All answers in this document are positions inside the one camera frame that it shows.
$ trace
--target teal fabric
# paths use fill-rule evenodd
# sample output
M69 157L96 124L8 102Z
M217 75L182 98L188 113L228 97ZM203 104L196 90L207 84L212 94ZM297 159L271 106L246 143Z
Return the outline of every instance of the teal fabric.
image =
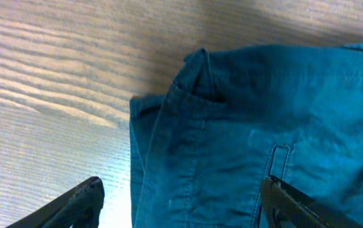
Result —
M166 95L131 100L134 227L264 227L267 175L363 225L363 44L185 61Z

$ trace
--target wooden table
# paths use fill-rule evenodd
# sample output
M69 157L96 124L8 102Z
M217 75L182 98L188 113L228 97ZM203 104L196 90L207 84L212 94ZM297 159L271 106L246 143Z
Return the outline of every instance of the wooden table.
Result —
M100 227L131 226L129 107L182 58L363 42L363 1L0 0L0 227L92 175Z

